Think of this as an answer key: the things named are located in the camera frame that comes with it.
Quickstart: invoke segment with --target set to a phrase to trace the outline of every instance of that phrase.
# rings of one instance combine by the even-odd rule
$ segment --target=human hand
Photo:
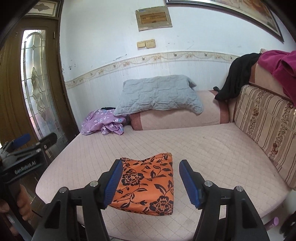
[[[23,220],[27,221],[32,216],[31,202],[26,188],[20,185],[20,193],[17,197],[17,206],[19,207],[20,215],[22,215]],[[0,213],[7,213],[9,211],[9,205],[4,200],[0,200]],[[17,230],[12,226],[10,227],[11,232],[17,235]]]

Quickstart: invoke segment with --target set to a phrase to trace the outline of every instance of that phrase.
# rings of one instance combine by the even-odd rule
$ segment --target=sofa backrest
[[[257,63],[252,66],[249,84],[291,101],[276,78]]]
[[[293,104],[245,85],[237,99],[235,124],[272,161],[289,187],[296,187],[296,115]]]

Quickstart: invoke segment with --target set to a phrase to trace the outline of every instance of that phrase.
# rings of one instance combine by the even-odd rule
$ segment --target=purple floral clothing
[[[103,135],[115,132],[123,134],[123,125],[126,123],[125,116],[114,116],[114,110],[96,110],[88,114],[82,123],[81,134],[90,135],[101,131]]]

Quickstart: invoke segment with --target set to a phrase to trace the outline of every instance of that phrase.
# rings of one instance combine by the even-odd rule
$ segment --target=pink mattress
[[[121,136],[79,134],[42,175],[36,187],[38,196],[48,203],[60,187],[84,187],[120,157],[142,160],[170,152],[174,168],[172,215],[140,215],[112,207],[102,210],[102,214],[112,237],[179,241],[193,238],[201,212],[190,203],[181,181],[178,165],[182,159],[187,159],[205,180],[220,187],[243,186],[261,217],[279,206],[290,191],[266,154],[234,123],[149,131],[134,131],[126,126],[124,131]],[[83,224],[82,208],[78,208],[77,215]]]

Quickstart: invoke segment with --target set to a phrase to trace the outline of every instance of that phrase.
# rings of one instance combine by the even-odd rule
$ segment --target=metal screw
[[[242,186],[236,186],[236,189],[239,191],[239,192],[242,192],[244,190],[244,188]]]
[[[205,181],[205,185],[207,187],[211,187],[213,185],[213,183],[211,181]]]
[[[89,185],[91,187],[96,187],[98,184],[99,184],[98,181],[92,181]]]
[[[60,193],[64,193],[64,192],[66,192],[67,190],[68,190],[68,188],[66,188],[66,187],[62,187],[62,188],[59,189],[59,192],[60,192]]]

